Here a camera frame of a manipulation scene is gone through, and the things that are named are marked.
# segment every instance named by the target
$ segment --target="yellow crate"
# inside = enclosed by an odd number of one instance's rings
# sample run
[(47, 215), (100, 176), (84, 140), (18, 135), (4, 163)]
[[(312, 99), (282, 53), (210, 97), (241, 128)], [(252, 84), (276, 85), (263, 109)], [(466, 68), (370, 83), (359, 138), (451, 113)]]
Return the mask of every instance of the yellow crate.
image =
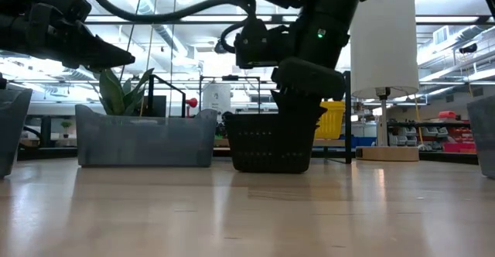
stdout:
[(342, 132), (342, 117), (346, 109), (342, 101), (322, 102), (322, 107), (328, 111), (319, 120), (315, 139), (338, 139)]

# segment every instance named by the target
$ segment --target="gray bin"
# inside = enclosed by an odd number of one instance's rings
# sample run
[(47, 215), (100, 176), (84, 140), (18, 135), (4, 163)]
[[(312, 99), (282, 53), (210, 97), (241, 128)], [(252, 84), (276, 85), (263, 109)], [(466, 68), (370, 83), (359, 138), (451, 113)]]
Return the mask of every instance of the gray bin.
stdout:
[(209, 167), (217, 112), (195, 118), (110, 116), (76, 105), (79, 165)]
[(471, 102), (467, 110), (481, 173), (495, 178), (495, 96)]
[(32, 90), (0, 90), (0, 179), (10, 175), (28, 113)]

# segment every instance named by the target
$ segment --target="table surface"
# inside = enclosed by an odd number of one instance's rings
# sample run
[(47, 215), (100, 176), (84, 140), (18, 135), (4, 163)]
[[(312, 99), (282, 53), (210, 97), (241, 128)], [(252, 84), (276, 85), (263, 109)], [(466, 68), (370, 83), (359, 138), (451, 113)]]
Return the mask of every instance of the table surface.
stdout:
[(0, 256), (493, 256), (478, 166), (314, 159), (301, 175), (22, 162), (0, 180)]

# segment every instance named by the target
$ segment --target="lamp base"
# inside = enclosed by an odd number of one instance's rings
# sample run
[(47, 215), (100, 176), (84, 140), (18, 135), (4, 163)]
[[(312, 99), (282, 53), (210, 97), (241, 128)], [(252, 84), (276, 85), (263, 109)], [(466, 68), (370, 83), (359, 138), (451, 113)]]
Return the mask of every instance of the lamp base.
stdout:
[(371, 161), (418, 162), (416, 147), (357, 147), (356, 159)]

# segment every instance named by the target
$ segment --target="white lamp shade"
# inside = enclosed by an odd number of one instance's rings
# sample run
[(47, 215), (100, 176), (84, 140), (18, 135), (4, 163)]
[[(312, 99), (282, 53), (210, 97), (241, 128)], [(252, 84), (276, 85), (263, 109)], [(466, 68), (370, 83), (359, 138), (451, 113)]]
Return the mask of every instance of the white lamp shade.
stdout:
[(350, 27), (351, 85), (356, 98), (389, 98), (418, 92), (415, 0), (361, 2)]

